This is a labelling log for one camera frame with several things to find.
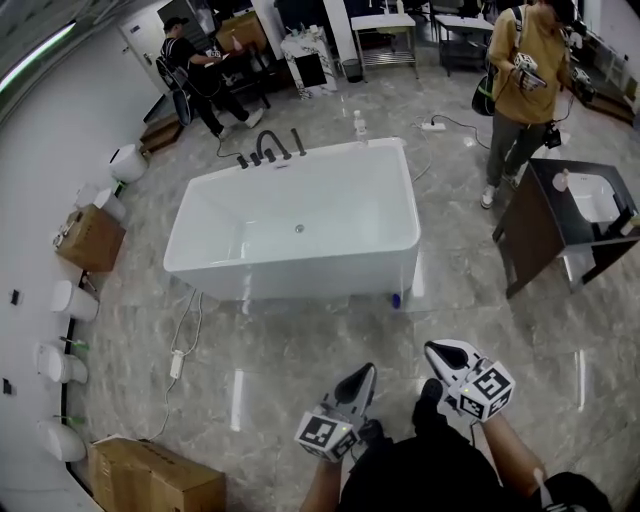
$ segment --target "bathroom vanity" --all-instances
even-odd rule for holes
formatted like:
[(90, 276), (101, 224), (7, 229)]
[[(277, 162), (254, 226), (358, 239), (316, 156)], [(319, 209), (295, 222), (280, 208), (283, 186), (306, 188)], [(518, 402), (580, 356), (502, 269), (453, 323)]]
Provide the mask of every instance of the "bathroom vanity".
[[(568, 187), (559, 191), (553, 179), (565, 169)], [(531, 160), (493, 234), (495, 242), (505, 243), (515, 273), (507, 298), (555, 258), (563, 258), (572, 291), (604, 272), (640, 240), (640, 228), (626, 235), (609, 230), (625, 209), (637, 212), (615, 167)]]

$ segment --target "bottle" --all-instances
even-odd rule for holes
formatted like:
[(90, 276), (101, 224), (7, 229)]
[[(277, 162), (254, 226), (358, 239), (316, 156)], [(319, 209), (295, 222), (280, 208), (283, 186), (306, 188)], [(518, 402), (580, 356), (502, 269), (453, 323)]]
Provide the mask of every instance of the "bottle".
[(233, 49), (237, 52), (241, 52), (243, 50), (242, 44), (240, 44), (240, 41), (236, 39), (234, 32), (235, 30), (231, 31), (231, 41), (233, 42)]
[(553, 177), (551, 182), (558, 192), (564, 192), (569, 186), (569, 171), (565, 169)]
[(358, 139), (358, 142), (366, 142), (367, 122), (364, 120), (359, 110), (353, 112), (353, 127), (356, 129), (356, 139)]

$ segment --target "wall-mounted toilet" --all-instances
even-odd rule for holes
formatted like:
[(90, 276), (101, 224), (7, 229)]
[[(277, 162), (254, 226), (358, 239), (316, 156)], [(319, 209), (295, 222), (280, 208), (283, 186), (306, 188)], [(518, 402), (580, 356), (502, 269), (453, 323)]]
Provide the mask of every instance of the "wall-mounted toilet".
[(75, 430), (57, 421), (39, 421), (38, 439), (42, 447), (63, 462), (84, 459), (87, 449)]
[(88, 372), (85, 364), (76, 356), (64, 354), (53, 345), (39, 343), (36, 345), (35, 363), (38, 374), (46, 375), (54, 382), (67, 383), (75, 380), (84, 384)]

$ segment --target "white freestanding bathtub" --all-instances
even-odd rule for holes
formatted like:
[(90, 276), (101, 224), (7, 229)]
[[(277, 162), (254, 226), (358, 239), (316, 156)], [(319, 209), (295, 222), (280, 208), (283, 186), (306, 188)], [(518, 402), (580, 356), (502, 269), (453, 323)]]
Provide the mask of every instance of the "white freestanding bathtub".
[(400, 293), (420, 223), (397, 138), (191, 180), (164, 268), (220, 300)]

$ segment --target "white sink basin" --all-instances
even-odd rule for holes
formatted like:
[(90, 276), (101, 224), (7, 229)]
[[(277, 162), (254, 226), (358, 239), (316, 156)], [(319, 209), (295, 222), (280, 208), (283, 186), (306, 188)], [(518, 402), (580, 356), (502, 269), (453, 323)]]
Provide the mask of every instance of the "white sink basin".
[(613, 222), (620, 216), (611, 184), (602, 176), (570, 173), (569, 191), (589, 222)]

